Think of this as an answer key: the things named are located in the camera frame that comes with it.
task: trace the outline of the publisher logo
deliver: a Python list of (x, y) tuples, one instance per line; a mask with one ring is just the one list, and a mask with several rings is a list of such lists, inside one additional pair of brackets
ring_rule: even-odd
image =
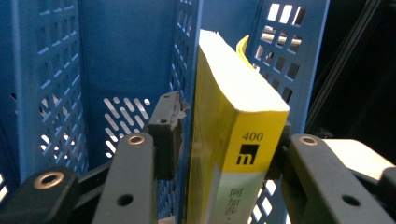
[(257, 149), (259, 149), (259, 145), (246, 145), (243, 144), (241, 146), (241, 150), (239, 151), (237, 165), (252, 165), (254, 163), (254, 159), (256, 159)]

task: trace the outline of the book spine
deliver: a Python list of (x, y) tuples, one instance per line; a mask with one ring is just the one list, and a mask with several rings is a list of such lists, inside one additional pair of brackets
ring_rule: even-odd
[(245, 223), (274, 156), (287, 111), (239, 113), (211, 181), (205, 223)]

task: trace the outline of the blue plastic crate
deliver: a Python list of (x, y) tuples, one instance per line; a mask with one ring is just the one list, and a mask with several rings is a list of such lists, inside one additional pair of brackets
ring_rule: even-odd
[[(192, 104), (200, 4), (2, 1), (0, 196), (49, 166), (83, 175), (111, 160), (166, 92)], [(159, 186), (160, 215), (173, 215), (175, 183)]]
[[(278, 13), (269, 18), (273, 4)], [(2, 1), (0, 198), (48, 166), (72, 167), (82, 175), (111, 160), (118, 140), (142, 131), (165, 92), (178, 90), (192, 105), (203, 12), (202, 27), (220, 31), (233, 46), (250, 34), (247, 57), (289, 101), (293, 131), (300, 132), (327, 6), (326, 0)], [(285, 8), (291, 8), (288, 20), (282, 16)], [(304, 19), (296, 25), (301, 9)], [(262, 39), (265, 27), (276, 30), (274, 41)], [(289, 37), (283, 45), (281, 35)], [(302, 40), (294, 53), (292, 36)], [(159, 216), (176, 214), (179, 220), (191, 112), (183, 130), (177, 180), (159, 181)], [(265, 198), (282, 201), (274, 195), (279, 191), (261, 195), (257, 209), (264, 211)], [(285, 214), (284, 208), (273, 207), (267, 216), (253, 214), (252, 223), (279, 221), (270, 217)]]

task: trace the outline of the yellow book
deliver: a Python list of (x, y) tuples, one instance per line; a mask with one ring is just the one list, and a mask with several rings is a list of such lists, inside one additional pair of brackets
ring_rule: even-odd
[(289, 107), (218, 34), (199, 46), (187, 223), (246, 223)]
[(248, 58), (245, 56), (245, 51), (248, 46), (248, 35), (242, 38), (238, 44), (236, 45), (236, 53), (238, 54), (239, 58), (241, 58), (245, 64), (251, 68), (254, 69), (251, 63), (248, 61)]

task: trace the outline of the printed number 400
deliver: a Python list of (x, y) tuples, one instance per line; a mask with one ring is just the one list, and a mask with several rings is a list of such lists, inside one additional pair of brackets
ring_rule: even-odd
[(263, 133), (245, 133), (242, 136), (246, 141), (261, 141), (264, 138)]

